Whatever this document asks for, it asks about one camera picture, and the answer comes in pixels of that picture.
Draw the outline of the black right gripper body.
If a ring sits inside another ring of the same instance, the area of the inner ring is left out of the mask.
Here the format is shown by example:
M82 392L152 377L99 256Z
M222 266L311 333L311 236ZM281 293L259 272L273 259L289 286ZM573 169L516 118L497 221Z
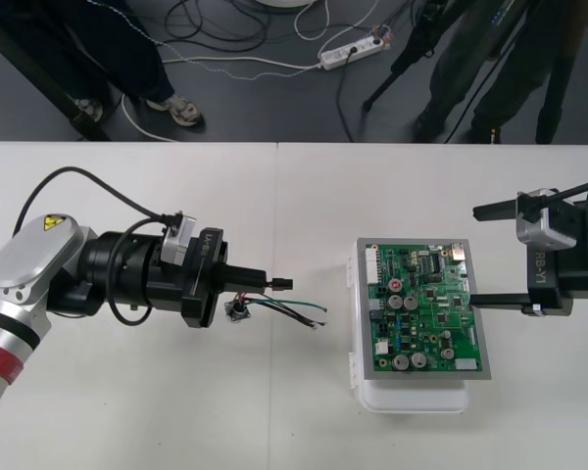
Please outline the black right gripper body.
M521 312L529 316L571 316L574 291L574 249L527 249L528 303Z

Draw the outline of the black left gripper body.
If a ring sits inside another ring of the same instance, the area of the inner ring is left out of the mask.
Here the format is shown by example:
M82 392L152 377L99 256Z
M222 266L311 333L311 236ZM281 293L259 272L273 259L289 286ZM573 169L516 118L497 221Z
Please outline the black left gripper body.
M190 328L208 328L215 312L218 289L213 280L217 264L226 261L223 230L205 228L190 240L182 267L181 317Z

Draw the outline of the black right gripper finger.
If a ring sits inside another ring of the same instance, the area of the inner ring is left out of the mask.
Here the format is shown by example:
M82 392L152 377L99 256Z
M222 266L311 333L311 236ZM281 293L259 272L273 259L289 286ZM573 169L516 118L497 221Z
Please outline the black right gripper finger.
M515 220L516 199L474 207L472 214L480 222Z
M485 309L524 309L530 306L528 294L474 294L470 305Z

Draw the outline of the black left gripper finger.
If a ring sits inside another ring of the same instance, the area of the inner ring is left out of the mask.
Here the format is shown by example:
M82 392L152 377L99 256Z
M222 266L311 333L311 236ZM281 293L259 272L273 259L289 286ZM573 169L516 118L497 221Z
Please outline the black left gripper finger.
M266 288L266 281L225 281L214 284L214 289L219 294L263 294Z
M221 283L266 283L263 270L217 263L213 267L214 278Z

